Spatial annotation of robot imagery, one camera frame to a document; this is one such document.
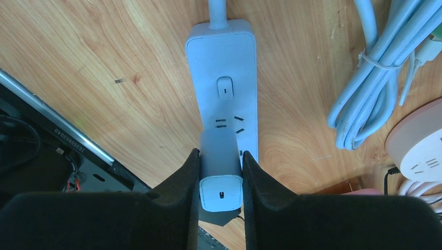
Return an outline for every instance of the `power adapter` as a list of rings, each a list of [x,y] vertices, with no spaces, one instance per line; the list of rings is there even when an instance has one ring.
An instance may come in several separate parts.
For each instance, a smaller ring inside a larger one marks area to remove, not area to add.
[[[200,138],[200,197],[204,210],[232,211],[242,205],[242,171],[235,132],[207,129]]]

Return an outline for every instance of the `wooden table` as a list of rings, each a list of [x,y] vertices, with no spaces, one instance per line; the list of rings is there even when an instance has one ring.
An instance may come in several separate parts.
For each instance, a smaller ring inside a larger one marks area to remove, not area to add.
[[[341,151],[326,116],[365,46],[354,3],[227,3],[229,19],[248,20],[256,35],[263,169],[297,193],[362,174],[379,187],[390,162],[385,138],[406,114],[441,95],[442,59],[420,69],[406,105],[380,131],[357,151]],[[0,67],[148,185],[166,179],[198,147],[202,125],[184,43],[193,25],[208,21],[206,0],[1,0],[1,6]],[[375,1],[381,29],[388,6]],[[230,249],[245,249],[241,220],[201,226]]]

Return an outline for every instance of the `cable tie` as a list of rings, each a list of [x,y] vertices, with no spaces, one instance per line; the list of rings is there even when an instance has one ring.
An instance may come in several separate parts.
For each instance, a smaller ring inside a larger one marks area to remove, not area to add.
[[[403,66],[403,63],[401,65],[399,65],[399,66],[385,66],[385,65],[382,65],[379,62],[369,58],[368,55],[365,54],[365,50],[366,50],[366,48],[361,53],[358,54],[358,59],[359,59],[358,68],[360,68],[362,63],[364,62],[363,59],[365,61],[367,61],[368,63],[372,64],[373,66],[375,66],[375,67],[377,67],[379,69],[384,69],[384,70],[396,70],[396,69],[402,68],[402,66]]]

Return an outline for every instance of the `power plug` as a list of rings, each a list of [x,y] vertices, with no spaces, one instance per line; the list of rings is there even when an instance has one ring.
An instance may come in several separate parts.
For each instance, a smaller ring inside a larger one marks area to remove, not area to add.
[[[227,21],[225,0],[208,3],[211,22],[195,25],[186,42],[203,126],[234,130],[239,155],[258,160],[255,36],[247,21]]]
[[[200,197],[204,210],[232,211],[242,205],[242,171],[236,134],[207,129],[200,138]]]
[[[390,133],[385,149],[401,173],[413,181],[442,181],[442,98],[405,117]]]

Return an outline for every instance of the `power outlet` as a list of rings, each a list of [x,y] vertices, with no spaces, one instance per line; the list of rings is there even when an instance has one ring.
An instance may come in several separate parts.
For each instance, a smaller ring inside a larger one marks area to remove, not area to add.
[[[385,143],[401,173],[413,181],[442,181],[442,98],[403,119]]]
[[[232,128],[238,153],[258,159],[256,40],[245,20],[210,30],[197,24],[186,53],[204,129]]]

